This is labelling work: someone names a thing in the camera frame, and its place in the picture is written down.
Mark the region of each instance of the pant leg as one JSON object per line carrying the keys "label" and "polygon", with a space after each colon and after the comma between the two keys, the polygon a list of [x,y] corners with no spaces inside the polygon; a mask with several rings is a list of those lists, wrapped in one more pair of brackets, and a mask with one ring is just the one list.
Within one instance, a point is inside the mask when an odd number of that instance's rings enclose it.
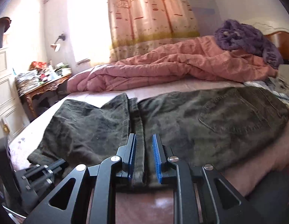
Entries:
{"label": "pant leg", "polygon": [[266,224],[281,223],[289,202],[289,175],[286,171],[268,173],[247,199]]}

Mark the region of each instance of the brass door handle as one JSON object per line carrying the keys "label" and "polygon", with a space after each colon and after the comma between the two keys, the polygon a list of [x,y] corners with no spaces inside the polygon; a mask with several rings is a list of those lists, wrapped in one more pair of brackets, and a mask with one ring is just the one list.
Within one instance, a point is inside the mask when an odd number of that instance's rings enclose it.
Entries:
{"label": "brass door handle", "polygon": [[9,127],[7,124],[4,124],[4,132],[9,134],[10,133],[10,130],[9,130]]}

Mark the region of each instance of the pink comforter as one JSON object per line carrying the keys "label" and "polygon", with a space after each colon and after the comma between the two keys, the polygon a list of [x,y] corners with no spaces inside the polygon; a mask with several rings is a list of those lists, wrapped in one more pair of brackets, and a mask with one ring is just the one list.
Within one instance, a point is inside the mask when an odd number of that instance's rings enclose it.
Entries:
{"label": "pink comforter", "polygon": [[70,78],[67,90],[128,90],[177,81],[186,75],[208,81],[245,82],[275,77],[276,72],[261,57],[243,50],[222,50],[213,36],[205,36],[163,45],[114,64],[97,65]]}

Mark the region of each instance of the wooden headboard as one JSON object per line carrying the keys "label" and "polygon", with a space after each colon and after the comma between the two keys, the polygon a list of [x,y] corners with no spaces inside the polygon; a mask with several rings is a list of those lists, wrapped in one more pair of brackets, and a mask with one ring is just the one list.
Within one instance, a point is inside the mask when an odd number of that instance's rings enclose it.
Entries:
{"label": "wooden headboard", "polygon": [[289,33],[280,31],[265,36],[276,45],[283,59],[289,60]]}

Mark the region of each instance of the wooden side table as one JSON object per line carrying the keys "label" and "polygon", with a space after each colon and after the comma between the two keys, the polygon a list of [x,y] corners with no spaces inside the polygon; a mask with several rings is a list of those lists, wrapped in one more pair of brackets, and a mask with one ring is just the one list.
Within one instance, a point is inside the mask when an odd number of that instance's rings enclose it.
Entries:
{"label": "wooden side table", "polygon": [[38,86],[30,91],[28,91],[27,93],[25,93],[24,95],[21,96],[21,98],[23,100],[26,100],[26,102],[28,103],[29,109],[33,114],[34,119],[36,119],[38,117],[36,111],[33,108],[33,97],[37,94],[43,94],[47,91],[55,91],[57,90],[58,85],[62,84],[64,81],[68,80],[71,77],[71,74],[62,76],[58,79],[46,82],[44,84],[42,84],[41,86]]}

